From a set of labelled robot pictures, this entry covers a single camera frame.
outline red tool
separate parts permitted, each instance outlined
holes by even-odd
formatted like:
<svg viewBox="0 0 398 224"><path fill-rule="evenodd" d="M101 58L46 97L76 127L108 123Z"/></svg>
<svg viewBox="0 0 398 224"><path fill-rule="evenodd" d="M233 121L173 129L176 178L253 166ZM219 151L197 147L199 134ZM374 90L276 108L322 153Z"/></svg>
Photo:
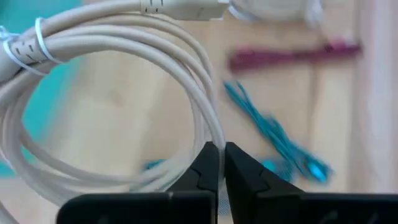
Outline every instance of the red tool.
<svg viewBox="0 0 398 224"><path fill-rule="evenodd" d="M361 51L361 45L344 41L327 44L315 50L295 52L259 49L236 50L229 58L229 69L232 72L240 72L297 61L317 62L333 58L348 58L354 57Z"/></svg>

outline teal background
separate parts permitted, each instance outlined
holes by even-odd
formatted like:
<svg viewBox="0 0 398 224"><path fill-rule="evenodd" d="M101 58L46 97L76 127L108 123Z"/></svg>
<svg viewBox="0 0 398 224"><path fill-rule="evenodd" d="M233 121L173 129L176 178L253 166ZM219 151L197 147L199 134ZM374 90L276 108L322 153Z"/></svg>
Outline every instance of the teal background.
<svg viewBox="0 0 398 224"><path fill-rule="evenodd" d="M0 0L0 25L13 33L21 33L34 25L36 17L48 18L54 14L80 5L80 0ZM62 102L78 61L55 68L38 86L24 113L23 122L36 141L40 141ZM28 160L34 158L27 151ZM0 178L14 173L0 162Z"/></svg>

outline tangled blue wire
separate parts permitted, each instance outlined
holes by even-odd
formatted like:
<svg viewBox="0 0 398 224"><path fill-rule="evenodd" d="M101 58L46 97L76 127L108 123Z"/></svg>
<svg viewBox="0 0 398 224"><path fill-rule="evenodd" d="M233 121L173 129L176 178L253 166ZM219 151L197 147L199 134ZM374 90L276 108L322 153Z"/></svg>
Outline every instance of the tangled blue wire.
<svg viewBox="0 0 398 224"><path fill-rule="evenodd" d="M232 101L252 118L262 136L268 139L285 159L287 172L293 175L294 170L297 169L306 179L326 182L331 174L331 169L304 148L292 142L274 117L263 117L253 106L242 84L236 82L236 86L242 96L235 90L232 83L224 82L224 87Z"/></svg>

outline white object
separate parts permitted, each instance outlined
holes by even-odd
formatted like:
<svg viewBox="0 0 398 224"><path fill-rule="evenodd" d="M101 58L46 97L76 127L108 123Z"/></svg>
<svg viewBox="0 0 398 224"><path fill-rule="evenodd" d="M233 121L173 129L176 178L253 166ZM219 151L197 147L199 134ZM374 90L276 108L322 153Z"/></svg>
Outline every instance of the white object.
<svg viewBox="0 0 398 224"><path fill-rule="evenodd" d="M222 183L225 140L215 110L212 67L204 48L186 31L169 21L124 12L158 12L176 19L208 20L221 17L227 6L227 2L217 0L114 0L63 12L47 19L41 27L40 20L37 20L36 28L21 35L10 34L3 29L0 36L6 44L4 48L0 47L0 145L5 160L38 194L59 206L83 194L77 189L87 187L103 189L125 185L136 192L163 191L185 172L202 149L207 129L204 119L212 141L220 150ZM168 40L134 27L150 27L182 39L195 51L200 61ZM195 123L195 141L191 151L179 152L133 179L74 168L52 157L33 142L21 123L21 116L30 94L44 78L42 75L50 72L58 62L103 50L117 50L145 58L169 72L184 87L190 97ZM201 85L196 83L191 71L199 78ZM58 172L30 165L21 153L22 145ZM1 203L0 223L17 223Z"/></svg>
<svg viewBox="0 0 398 224"><path fill-rule="evenodd" d="M291 21L305 19L320 22L323 0L231 0L229 11L238 19L249 21Z"/></svg>

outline black plastic part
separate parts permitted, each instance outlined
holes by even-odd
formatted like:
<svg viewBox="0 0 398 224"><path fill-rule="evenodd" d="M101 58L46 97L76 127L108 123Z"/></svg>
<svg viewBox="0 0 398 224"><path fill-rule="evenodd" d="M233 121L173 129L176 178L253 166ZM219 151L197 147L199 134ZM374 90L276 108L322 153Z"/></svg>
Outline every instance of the black plastic part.
<svg viewBox="0 0 398 224"><path fill-rule="evenodd" d="M67 202L58 224L215 224L218 214L219 154L212 142L164 193L88 194Z"/></svg>
<svg viewBox="0 0 398 224"><path fill-rule="evenodd" d="M398 223L398 195L305 193L231 142L225 155L234 224Z"/></svg>

